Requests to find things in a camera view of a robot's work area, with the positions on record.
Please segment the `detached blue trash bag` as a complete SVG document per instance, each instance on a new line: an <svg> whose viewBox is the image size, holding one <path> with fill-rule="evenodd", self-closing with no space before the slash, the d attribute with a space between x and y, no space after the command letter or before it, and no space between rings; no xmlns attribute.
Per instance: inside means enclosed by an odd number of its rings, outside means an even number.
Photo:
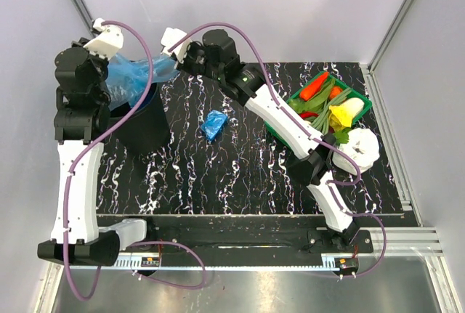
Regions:
<svg viewBox="0 0 465 313"><path fill-rule="evenodd" d="M175 61L165 54L152 59L153 84L160 84L176 78L179 71ZM121 54L113 57L108 65L108 77L105 81L110 94L110 110L128 103L134 107L145 90L149 72L149 60L131 61Z"/></svg>

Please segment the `blue trash bag roll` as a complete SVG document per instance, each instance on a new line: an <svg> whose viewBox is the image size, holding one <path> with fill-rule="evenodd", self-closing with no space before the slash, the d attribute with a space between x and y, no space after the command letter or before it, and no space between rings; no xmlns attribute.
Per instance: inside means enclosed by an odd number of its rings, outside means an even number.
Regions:
<svg viewBox="0 0 465 313"><path fill-rule="evenodd" d="M218 110L212 110L201 124L201 131L208 142L213 142L228 121L228 116Z"/></svg>

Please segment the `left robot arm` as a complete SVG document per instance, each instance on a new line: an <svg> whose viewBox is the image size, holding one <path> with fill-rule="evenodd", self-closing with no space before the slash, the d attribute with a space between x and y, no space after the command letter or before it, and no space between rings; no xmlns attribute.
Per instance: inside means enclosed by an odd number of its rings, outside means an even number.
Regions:
<svg viewBox="0 0 465 313"><path fill-rule="evenodd" d="M80 38L54 60L58 82L54 138L60 187L50 239L37 247L40 259L111 267L131 243L150 251L158 241L157 233L143 220L121 221L110 227L97 224L97 180L104 144L95 140L108 128L110 94L105 80L109 61L123 43L120 32L111 37Z"/></svg>

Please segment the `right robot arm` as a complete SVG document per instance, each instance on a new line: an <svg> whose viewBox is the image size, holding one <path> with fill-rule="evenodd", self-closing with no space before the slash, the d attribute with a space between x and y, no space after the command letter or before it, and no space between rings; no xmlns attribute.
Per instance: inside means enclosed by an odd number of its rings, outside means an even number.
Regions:
<svg viewBox="0 0 465 313"><path fill-rule="evenodd" d="M332 246L348 251L357 242L360 214L349 211L333 177L331 157L336 152L332 134L321 134L278 95L263 65L241 61L235 41L224 29L209 29L200 42L181 33L165 46L177 67L191 76L216 81L222 92L258 115L286 142L294 154L288 175L304 185L316 200L332 231Z"/></svg>

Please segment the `black trash bin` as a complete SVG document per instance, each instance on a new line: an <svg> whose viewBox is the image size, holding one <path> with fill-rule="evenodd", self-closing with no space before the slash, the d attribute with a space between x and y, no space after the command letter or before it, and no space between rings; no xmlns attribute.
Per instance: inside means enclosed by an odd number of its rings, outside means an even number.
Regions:
<svg viewBox="0 0 465 313"><path fill-rule="evenodd" d="M163 84L152 83L135 114L113 132L113 136L134 155L147 155L166 145L169 140L169 125L161 99ZM132 108L125 103L111 110L109 126L120 121Z"/></svg>

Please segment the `orange carrot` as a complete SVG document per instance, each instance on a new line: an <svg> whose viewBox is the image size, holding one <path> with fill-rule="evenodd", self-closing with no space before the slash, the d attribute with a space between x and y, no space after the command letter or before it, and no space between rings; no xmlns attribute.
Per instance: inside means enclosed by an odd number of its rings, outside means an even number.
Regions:
<svg viewBox="0 0 465 313"><path fill-rule="evenodd" d="M310 100L320 91L320 88L322 87L328 76L328 71L321 73L309 85L307 85L300 91L299 97L304 101Z"/></svg>

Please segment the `red chili pepper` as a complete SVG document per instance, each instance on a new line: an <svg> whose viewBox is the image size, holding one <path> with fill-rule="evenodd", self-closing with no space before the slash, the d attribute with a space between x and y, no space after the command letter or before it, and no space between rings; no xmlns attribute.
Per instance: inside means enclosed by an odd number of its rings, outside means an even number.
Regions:
<svg viewBox="0 0 465 313"><path fill-rule="evenodd" d="M317 118L319 116L318 113L314 113L314 112L302 112L299 114L299 116L304 119L304 120L307 120L308 118Z"/></svg>

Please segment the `green long beans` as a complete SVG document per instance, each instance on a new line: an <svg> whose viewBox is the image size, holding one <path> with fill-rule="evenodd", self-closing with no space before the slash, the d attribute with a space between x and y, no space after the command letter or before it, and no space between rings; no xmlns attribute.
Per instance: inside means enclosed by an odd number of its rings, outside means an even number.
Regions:
<svg viewBox="0 0 465 313"><path fill-rule="evenodd" d="M329 132L329 115L330 115L330 106L340 105L345 101L348 95L351 93L351 89L347 88L343 92L332 100L328 100L324 103L323 109L319 113L319 116L310 122L312 128L318 130L322 134L327 134Z"/></svg>

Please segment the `small orange tomato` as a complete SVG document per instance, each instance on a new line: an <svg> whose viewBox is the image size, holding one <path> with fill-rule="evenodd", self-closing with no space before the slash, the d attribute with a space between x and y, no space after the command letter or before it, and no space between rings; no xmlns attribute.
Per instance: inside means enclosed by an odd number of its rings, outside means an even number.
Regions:
<svg viewBox="0 0 465 313"><path fill-rule="evenodd" d="M331 91L330 91L330 94L329 94L329 99L332 100L334 98L336 98L337 96L339 96L341 93L343 92L343 89L339 86L334 86Z"/></svg>

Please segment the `yellow white cabbage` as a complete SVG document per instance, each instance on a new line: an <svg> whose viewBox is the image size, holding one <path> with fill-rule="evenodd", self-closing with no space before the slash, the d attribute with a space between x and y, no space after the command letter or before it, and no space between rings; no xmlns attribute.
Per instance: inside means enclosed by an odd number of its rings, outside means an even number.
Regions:
<svg viewBox="0 0 465 313"><path fill-rule="evenodd" d="M341 131L342 129L351 127L352 122L361 113L363 108L364 102L357 97L347 99L340 105L330 105L330 127L334 131Z"/></svg>

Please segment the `green vegetable basket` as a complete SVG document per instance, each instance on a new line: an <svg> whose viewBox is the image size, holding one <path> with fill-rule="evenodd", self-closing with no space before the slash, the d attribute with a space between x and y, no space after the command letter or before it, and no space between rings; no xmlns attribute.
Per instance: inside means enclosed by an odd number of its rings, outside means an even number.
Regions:
<svg viewBox="0 0 465 313"><path fill-rule="evenodd" d="M371 108L372 102L329 72L317 74L288 105L322 134L336 133L338 143L346 143L352 128Z"/></svg>

